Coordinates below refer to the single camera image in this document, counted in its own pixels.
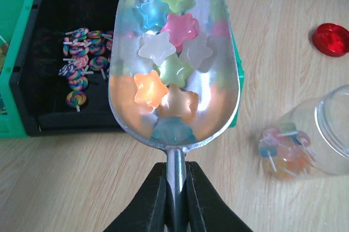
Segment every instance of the metal scoop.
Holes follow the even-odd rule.
[[[173,137],[172,142],[154,138],[154,128],[163,117],[159,116],[157,109],[135,102],[135,74],[146,75],[154,70],[152,60],[139,56],[143,34],[159,33],[156,29],[144,29],[143,21],[137,14],[137,4],[147,1],[119,1],[110,62],[109,101],[117,122],[127,133],[139,142],[166,153],[167,200],[171,219],[167,227],[170,231],[185,231],[185,156],[190,150],[204,146],[222,134],[237,113],[240,99],[237,62],[225,1],[191,0],[186,2],[189,7],[181,5],[178,14],[191,13],[198,20],[200,32],[207,35],[207,46],[213,54],[201,63],[187,79],[185,87],[181,88],[182,91],[198,94],[197,110],[188,124],[194,138],[181,137],[186,128],[181,129],[175,124],[163,127],[162,132],[165,138]]]

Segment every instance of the glass jar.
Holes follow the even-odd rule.
[[[349,85],[302,102],[262,131],[258,148],[279,179],[349,174]]]

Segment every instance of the black tray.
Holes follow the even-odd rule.
[[[122,131],[109,106],[107,82],[88,75],[88,102],[81,112],[65,97],[68,81],[58,76],[63,61],[62,33],[77,28],[113,30],[119,0],[34,0],[10,79],[23,125],[29,136]]]

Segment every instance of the red jar lid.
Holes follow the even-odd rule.
[[[312,35],[315,47],[331,57],[340,57],[349,52],[349,31],[334,23],[324,23]]]

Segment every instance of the wooden table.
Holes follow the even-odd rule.
[[[349,0],[227,0],[245,86],[238,124],[188,155],[254,231],[348,231],[348,177],[301,182],[262,174],[261,128],[302,100],[349,82],[349,56],[309,40],[324,22],[349,28]],[[129,135],[0,141],[0,231],[102,231],[129,204],[161,151]]]

